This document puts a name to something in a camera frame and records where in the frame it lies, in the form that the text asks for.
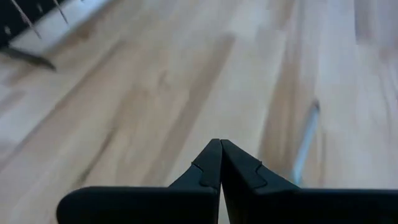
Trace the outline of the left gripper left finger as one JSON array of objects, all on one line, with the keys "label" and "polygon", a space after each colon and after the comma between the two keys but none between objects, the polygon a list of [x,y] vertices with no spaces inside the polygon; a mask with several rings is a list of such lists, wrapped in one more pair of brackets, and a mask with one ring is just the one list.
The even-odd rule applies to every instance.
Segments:
[{"label": "left gripper left finger", "polygon": [[211,140],[168,187],[84,187],[64,196],[58,224],[217,224],[222,144]]}]

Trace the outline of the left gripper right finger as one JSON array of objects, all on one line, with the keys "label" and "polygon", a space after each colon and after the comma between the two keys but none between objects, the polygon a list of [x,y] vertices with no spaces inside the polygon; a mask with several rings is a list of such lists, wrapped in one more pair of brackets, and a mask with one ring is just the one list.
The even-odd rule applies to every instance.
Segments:
[{"label": "left gripper right finger", "polygon": [[222,140],[230,224],[398,224],[398,190],[306,189]]}]

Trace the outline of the grey black flathead screwdriver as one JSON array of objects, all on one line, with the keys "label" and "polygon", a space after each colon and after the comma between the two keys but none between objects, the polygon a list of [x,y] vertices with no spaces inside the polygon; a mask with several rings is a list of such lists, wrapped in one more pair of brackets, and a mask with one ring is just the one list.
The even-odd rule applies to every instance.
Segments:
[{"label": "grey black flathead screwdriver", "polygon": [[305,120],[306,123],[303,130],[303,136],[299,148],[297,150],[297,155],[293,163],[291,178],[292,182],[295,185],[301,184],[302,172],[305,167],[305,161],[307,159],[308,152],[310,150],[310,146],[313,141],[313,137],[317,130],[319,115],[320,115],[319,102],[315,100],[311,104],[311,107],[309,108],[308,115]]}]

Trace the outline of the black metal pegboard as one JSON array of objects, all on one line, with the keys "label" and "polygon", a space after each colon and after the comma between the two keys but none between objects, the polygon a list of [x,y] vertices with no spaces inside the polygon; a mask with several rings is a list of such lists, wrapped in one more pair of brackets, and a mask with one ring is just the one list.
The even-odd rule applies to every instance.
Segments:
[{"label": "black metal pegboard", "polygon": [[[58,0],[60,6],[65,1]],[[16,0],[16,2],[34,26],[52,9],[57,9],[52,0]],[[20,13],[12,2],[10,0],[0,0],[0,53],[33,65],[42,65],[51,70],[56,70],[55,65],[45,57],[11,45],[13,39],[27,30],[31,30],[29,25],[22,20]]]}]

